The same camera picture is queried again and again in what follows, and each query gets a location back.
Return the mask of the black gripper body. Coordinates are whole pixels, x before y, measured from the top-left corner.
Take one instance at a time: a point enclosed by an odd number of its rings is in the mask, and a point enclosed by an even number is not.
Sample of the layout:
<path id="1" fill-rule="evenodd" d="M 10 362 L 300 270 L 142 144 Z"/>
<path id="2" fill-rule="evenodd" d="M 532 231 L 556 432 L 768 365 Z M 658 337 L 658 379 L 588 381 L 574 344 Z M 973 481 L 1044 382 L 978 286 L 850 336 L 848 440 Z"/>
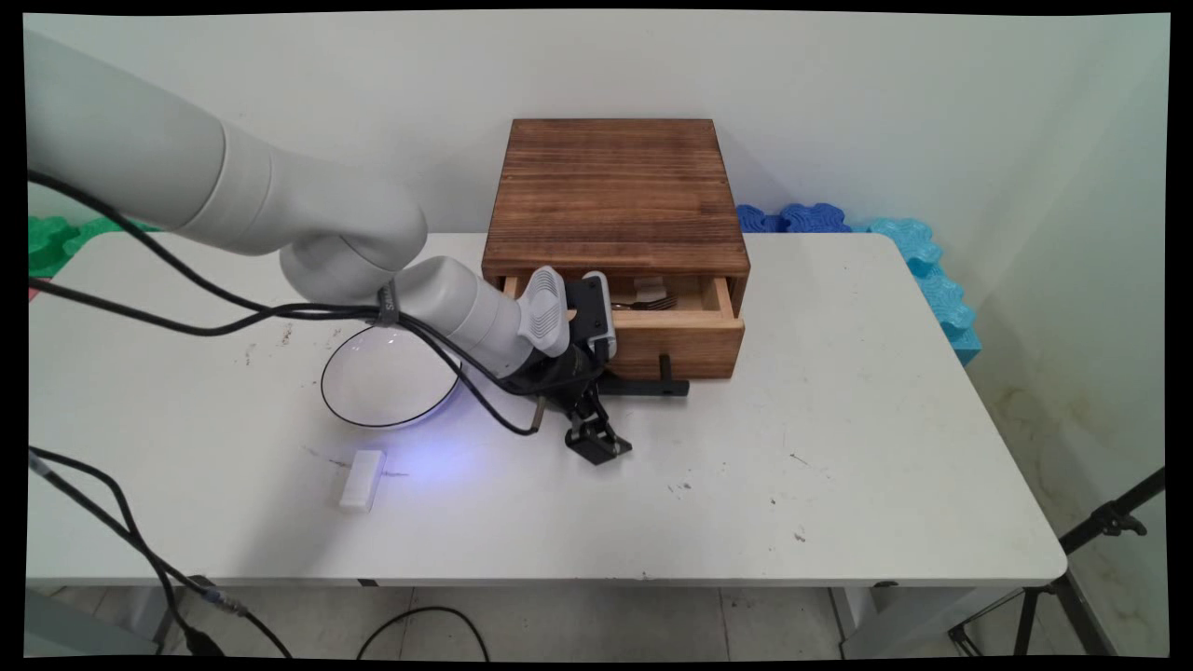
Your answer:
<path id="1" fill-rule="evenodd" d="M 608 344 L 593 347 L 570 344 L 560 357 L 548 357 L 537 349 L 528 361 L 511 376 L 511 393 L 540 396 L 562 412 L 570 413 L 583 404 L 585 390 L 600 377 L 608 364 Z"/>

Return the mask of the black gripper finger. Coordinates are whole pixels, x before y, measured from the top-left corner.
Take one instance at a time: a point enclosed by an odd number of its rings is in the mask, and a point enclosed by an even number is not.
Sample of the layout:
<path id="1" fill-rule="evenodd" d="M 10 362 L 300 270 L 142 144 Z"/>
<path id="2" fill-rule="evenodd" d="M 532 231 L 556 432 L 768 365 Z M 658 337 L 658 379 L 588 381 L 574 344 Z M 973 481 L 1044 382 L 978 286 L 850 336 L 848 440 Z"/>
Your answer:
<path id="1" fill-rule="evenodd" d="M 608 412 L 601 404 L 575 404 L 568 419 L 564 445 L 591 464 L 608 462 Z"/>
<path id="2" fill-rule="evenodd" d="M 632 451 L 631 443 L 618 436 L 612 425 L 610 425 L 608 411 L 606 411 L 599 396 L 594 396 L 593 445 L 596 447 L 596 455 L 593 457 L 593 462 L 613 461 L 623 454 Z"/>

